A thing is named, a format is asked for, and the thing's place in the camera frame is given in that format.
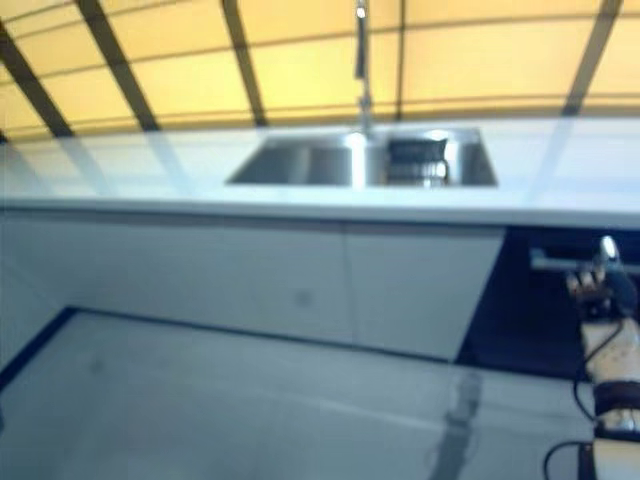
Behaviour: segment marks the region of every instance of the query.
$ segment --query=floor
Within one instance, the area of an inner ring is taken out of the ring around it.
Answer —
[[[0,406],[11,480],[539,480],[589,438],[564,381],[93,314]]]

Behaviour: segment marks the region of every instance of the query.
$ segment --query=yellow wall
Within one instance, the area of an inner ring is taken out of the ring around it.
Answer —
[[[252,124],[219,0],[100,3],[161,127]],[[353,78],[354,3],[238,0],[269,123],[355,118],[361,86]],[[599,5],[599,0],[406,0],[401,29],[401,0],[370,0],[374,113],[416,118],[560,112]],[[3,0],[0,17],[75,133],[139,128],[74,3]],[[590,86],[586,112],[640,107],[639,45],[640,0],[627,0]],[[15,79],[6,68],[1,74],[4,134],[10,139],[49,135]]]

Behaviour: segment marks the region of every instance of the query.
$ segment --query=wire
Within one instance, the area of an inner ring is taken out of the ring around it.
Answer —
[[[560,442],[551,447],[547,454],[544,456],[544,462],[542,463],[542,474],[544,475],[544,480],[551,480],[549,476],[549,462],[551,461],[551,457],[558,451],[566,447],[583,447],[590,445],[589,442],[581,442],[579,440],[568,440],[566,442]]]
[[[620,320],[617,328],[613,331],[611,335],[609,335],[598,347],[596,347],[587,357],[580,363],[580,367],[576,371],[575,376],[573,377],[573,399],[576,401],[578,408],[582,411],[585,417],[587,417],[591,422],[595,422],[596,417],[592,415],[587,407],[584,406],[582,400],[580,400],[580,395],[578,394],[578,386],[580,385],[580,379],[582,378],[582,373],[585,371],[587,365],[591,360],[594,359],[596,355],[598,355],[611,341],[618,336],[618,334],[622,331],[624,327],[624,321]]]

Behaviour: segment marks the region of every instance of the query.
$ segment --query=cabinet handle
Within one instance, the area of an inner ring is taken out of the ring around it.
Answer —
[[[552,258],[541,248],[529,250],[529,262],[532,270],[547,272],[568,272],[579,270],[593,270],[592,261],[574,260],[569,258]],[[640,276],[640,265],[622,262],[624,271],[629,275]]]

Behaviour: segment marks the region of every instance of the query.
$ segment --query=cabinet door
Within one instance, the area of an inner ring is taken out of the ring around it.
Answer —
[[[224,323],[216,219],[134,214],[15,218],[7,252],[65,305]]]
[[[225,220],[222,251],[232,324],[353,341],[339,225]]]
[[[350,226],[357,342],[453,360],[504,231]]]

